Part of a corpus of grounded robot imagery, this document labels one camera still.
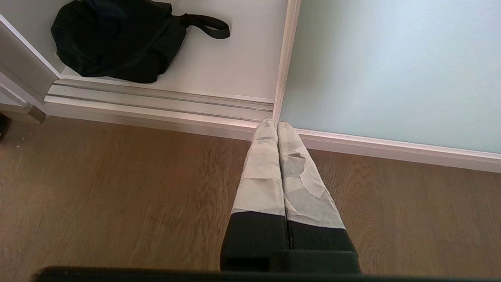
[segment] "hardwood floor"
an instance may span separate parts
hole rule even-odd
[[[48,117],[0,143],[0,280],[218,270],[249,143]],[[311,151],[369,274],[501,276],[501,175]]]

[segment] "wood grain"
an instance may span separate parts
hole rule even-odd
[[[0,143],[0,280],[49,265],[218,270],[248,147],[57,117],[13,122]],[[501,276],[501,175],[311,154],[365,273]]]

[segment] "floor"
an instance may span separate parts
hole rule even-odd
[[[0,280],[218,270],[249,143],[49,117],[0,143]],[[501,175],[311,151],[364,273],[501,276]]]

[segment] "white molding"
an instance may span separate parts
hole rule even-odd
[[[70,98],[46,98],[49,115],[251,140],[258,122]]]
[[[285,86],[289,65],[292,56],[292,47],[294,45],[294,36],[296,35],[296,26],[299,17],[299,8],[301,0],[289,0],[287,2],[287,12],[285,16],[284,37],[282,40],[282,50],[280,52],[279,76],[277,79],[277,89],[275,91],[275,103],[273,106],[273,120],[277,123],[280,119],[280,111],[284,100]]]
[[[31,43],[26,40],[26,38],[12,25],[7,21],[7,19],[0,14],[0,22],[9,29],[48,69],[50,69],[58,78],[61,79],[61,74],[56,70],[56,68],[47,61],[47,59],[38,52]]]
[[[0,84],[8,88],[9,91],[12,92],[16,97],[19,97],[19,99],[23,100],[24,103],[22,105],[26,105],[26,103],[29,103],[37,107],[43,113],[47,114],[47,108],[45,107],[44,104],[40,103],[35,97],[26,92],[24,89],[22,89],[19,85],[14,83],[12,80],[10,80],[6,75],[4,75],[1,72],[0,72]]]
[[[501,154],[297,129],[309,149],[501,173]]]

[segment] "bag strap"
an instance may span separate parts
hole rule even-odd
[[[212,38],[225,39],[229,37],[228,24],[213,17],[184,14],[181,16],[181,24],[185,27],[196,26]]]

